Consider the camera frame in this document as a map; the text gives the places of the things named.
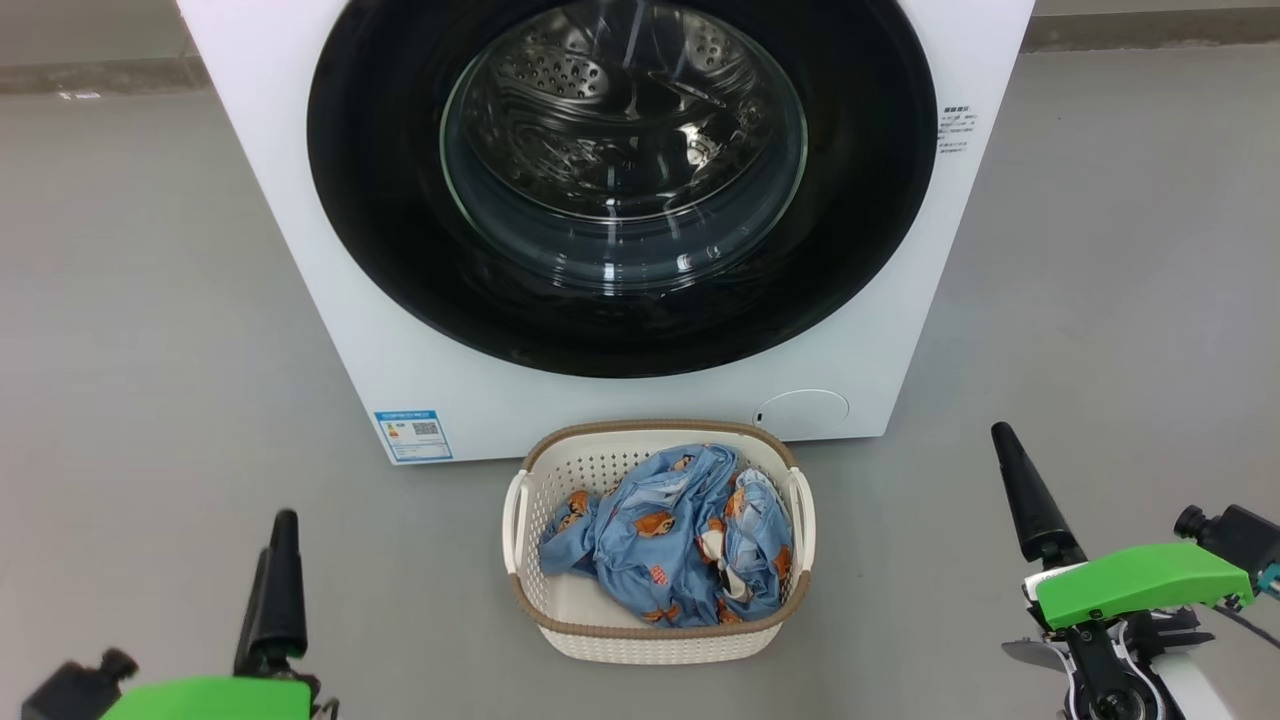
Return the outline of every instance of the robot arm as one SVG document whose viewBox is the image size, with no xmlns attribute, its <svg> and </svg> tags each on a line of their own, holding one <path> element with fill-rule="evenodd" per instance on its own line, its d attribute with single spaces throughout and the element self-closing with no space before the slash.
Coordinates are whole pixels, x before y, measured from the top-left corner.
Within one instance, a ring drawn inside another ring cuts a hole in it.
<svg viewBox="0 0 1280 720">
<path fill-rule="evenodd" d="M 1175 532 L 1196 544 L 1139 546 L 1091 562 L 1012 428 L 991 432 L 1023 557 L 1043 564 L 1023 584 L 1042 637 L 1005 651 L 1068 673 L 1070 720 L 1230 717 L 1184 655 L 1213 638 L 1196 632 L 1185 606 L 1204 603 L 1247 624 L 1240 609 L 1263 593 L 1280 598 L 1280 528 L 1238 506 L 1212 520 L 1193 506 Z"/>
<path fill-rule="evenodd" d="M 119 683 L 137 664 L 119 650 L 102 655 L 97 669 L 63 665 L 22 705 L 20 720 L 307 720 L 337 717 L 337 701 L 315 705 L 320 682 L 289 667 L 307 650 L 302 601 L 298 516 L 282 510 L 271 542 L 257 559 L 248 607 L 236 648 L 233 674 L 184 678 L 134 688 Z"/>
</svg>

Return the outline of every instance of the baseboard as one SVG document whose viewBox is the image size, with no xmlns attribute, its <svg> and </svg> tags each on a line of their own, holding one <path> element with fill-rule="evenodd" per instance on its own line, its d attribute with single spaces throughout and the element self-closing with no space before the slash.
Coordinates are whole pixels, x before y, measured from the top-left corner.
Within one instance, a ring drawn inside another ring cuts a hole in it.
<svg viewBox="0 0 1280 720">
<path fill-rule="evenodd" d="M 1023 53 L 1156 50 L 1280 42 L 1280 8 L 1033 17 Z"/>
<path fill-rule="evenodd" d="M 0 67 L 0 96 L 55 95 L 76 100 L 172 95 L 209 87 L 209 73 L 197 56 Z"/>
</svg>

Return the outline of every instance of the front-loading washing machine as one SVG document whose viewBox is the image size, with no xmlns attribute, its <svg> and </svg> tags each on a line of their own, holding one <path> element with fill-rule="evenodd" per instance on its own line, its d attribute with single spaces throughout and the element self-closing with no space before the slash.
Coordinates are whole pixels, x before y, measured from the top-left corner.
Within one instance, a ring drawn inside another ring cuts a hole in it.
<svg viewBox="0 0 1280 720">
<path fill-rule="evenodd" d="M 393 462 L 882 434 L 1033 0 L 179 0 Z"/>
</svg>

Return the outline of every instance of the basket rim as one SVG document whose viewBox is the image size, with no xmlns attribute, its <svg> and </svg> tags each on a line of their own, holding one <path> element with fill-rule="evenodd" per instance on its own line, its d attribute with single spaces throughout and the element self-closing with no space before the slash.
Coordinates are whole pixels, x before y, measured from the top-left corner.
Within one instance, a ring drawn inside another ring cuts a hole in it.
<svg viewBox="0 0 1280 720">
<path fill-rule="evenodd" d="M 654 419 L 584 423 L 581 425 L 570 425 L 556 430 L 534 446 L 534 448 L 525 457 L 525 461 L 521 464 L 521 469 L 525 471 L 532 470 L 538 459 L 541 457 L 549 447 L 563 439 L 577 436 L 626 430 L 712 430 L 744 434 L 768 445 L 771 450 L 782 457 L 782 461 L 786 462 L 787 468 L 796 468 L 796 460 L 795 456 L 791 455 L 791 450 L 788 450 L 787 446 L 778 438 L 754 425 L 719 420 Z M 520 582 L 520 575 L 511 573 L 508 577 L 511 578 L 511 588 L 516 593 L 516 601 L 520 603 L 521 610 L 532 618 L 532 620 L 541 628 L 553 633 L 602 639 L 678 641 L 746 635 L 767 630 L 774 625 L 781 625 L 785 620 L 795 615 L 795 611 L 800 609 L 800 603 L 804 601 L 804 597 L 809 593 L 810 571 L 803 570 L 800 573 L 800 577 L 796 579 L 796 587 L 791 591 L 791 596 L 787 597 L 787 601 L 782 603 L 782 607 L 780 607 L 773 615 L 748 623 L 733 623 L 731 625 L 714 625 L 705 628 L 611 628 L 605 625 L 564 623 L 562 620 L 556 620 L 541 610 L 534 607 L 529 596 L 525 594 L 525 588 Z"/>
<path fill-rule="evenodd" d="M 553 445 L 568 439 L 571 437 L 579 436 L 594 436 L 600 433 L 618 433 L 627 430 L 712 430 L 721 433 L 737 433 L 742 436 L 753 437 L 765 445 L 768 445 L 774 452 L 782 456 L 783 462 L 787 468 L 796 466 L 796 459 L 791 455 L 791 450 L 782 445 L 782 441 L 773 437 L 765 430 L 756 428 L 755 425 L 745 425 L 742 423 L 728 423 L 722 420 L 677 420 L 677 419 L 653 419 L 653 420 L 608 420 L 603 423 L 582 423 L 581 425 L 570 425 L 567 428 L 561 428 L 554 433 L 544 437 L 529 455 L 525 456 L 525 461 L 520 465 L 522 470 L 532 470 L 534 462 L 547 452 Z"/>
</svg>

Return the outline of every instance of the crumpled fabric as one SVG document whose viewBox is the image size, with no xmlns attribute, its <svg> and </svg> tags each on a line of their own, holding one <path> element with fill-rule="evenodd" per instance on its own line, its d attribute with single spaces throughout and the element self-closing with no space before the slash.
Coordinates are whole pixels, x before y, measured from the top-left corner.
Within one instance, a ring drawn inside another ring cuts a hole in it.
<svg viewBox="0 0 1280 720">
<path fill-rule="evenodd" d="M 543 573 L 595 578 L 662 628 L 772 615 L 791 573 L 791 524 L 768 478 L 737 465 L 731 447 L 673 447 L 603 496 L 572 493 L 548 523 Z"/>
</svg>

